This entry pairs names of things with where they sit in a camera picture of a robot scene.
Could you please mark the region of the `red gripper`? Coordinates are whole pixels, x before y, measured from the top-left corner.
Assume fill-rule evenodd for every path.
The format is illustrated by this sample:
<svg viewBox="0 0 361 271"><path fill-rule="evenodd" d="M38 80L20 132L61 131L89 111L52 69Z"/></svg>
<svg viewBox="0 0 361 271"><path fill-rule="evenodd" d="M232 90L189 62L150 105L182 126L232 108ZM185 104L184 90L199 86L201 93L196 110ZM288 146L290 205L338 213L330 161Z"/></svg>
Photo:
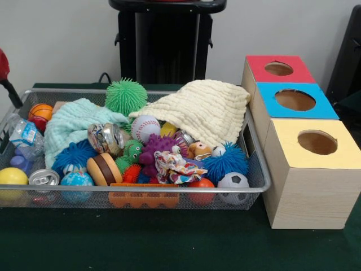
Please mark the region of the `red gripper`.
<svg viewBox="0 0 361 271"><path fill-rule="evenodd" d="M22 108L23 103L18 96L12 83L9 82L8 74L10 72L10 66L5 52L0 49L0 81L1 85L8 91L8 97L15 108Z"/></svg>

